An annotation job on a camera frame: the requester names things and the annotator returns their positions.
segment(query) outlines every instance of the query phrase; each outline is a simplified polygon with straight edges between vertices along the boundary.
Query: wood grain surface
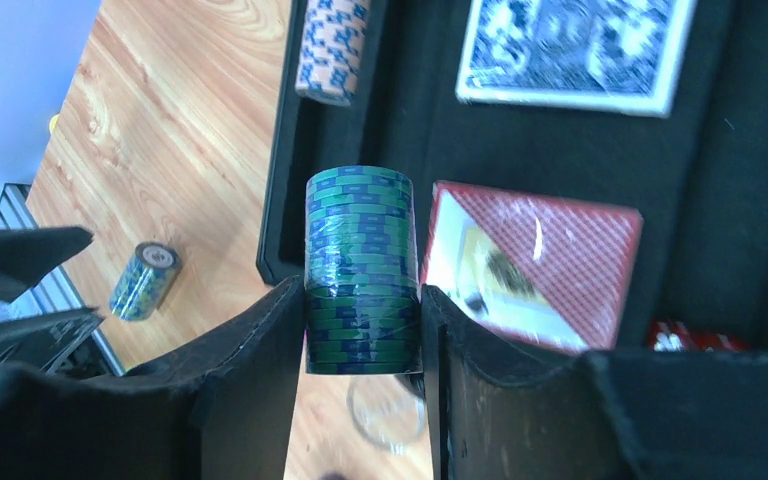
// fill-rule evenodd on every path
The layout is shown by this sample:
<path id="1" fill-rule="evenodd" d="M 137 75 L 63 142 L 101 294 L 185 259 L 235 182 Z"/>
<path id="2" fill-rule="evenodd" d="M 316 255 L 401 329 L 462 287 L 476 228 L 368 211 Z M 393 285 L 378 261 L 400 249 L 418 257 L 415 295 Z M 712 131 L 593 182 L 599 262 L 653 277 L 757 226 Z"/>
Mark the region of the wood grain surface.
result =
<path id="1" fill-rule="evenodd" d="M 137 243 L 182 255 L 180 276 L 149 320 L 102 325 L 126 368 L 267 291 L 255 254 L 289 13 L 290 0 L 102 4 L 28 206 L 42 226 L 94 232 L 65 268 L 108 317 Z M 360 437 L 346 407 L 349 381 L 301 376 L 285 478 L 430 478 L 427 437 L 402 455 Z M 382 377 L 369 388 L 401 387 Z"/>

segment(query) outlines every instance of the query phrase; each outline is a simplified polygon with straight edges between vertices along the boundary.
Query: blue surface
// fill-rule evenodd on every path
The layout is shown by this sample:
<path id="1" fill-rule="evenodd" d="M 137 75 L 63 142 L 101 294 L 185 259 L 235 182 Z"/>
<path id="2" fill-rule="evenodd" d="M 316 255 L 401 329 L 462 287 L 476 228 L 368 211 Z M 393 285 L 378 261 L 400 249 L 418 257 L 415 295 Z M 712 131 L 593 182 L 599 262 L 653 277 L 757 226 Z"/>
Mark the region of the blue surface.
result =
<path id="1" fill-rule="evenodd" d="M 100 0 L 0 0 L 0 194 L 31 183 Z"/>

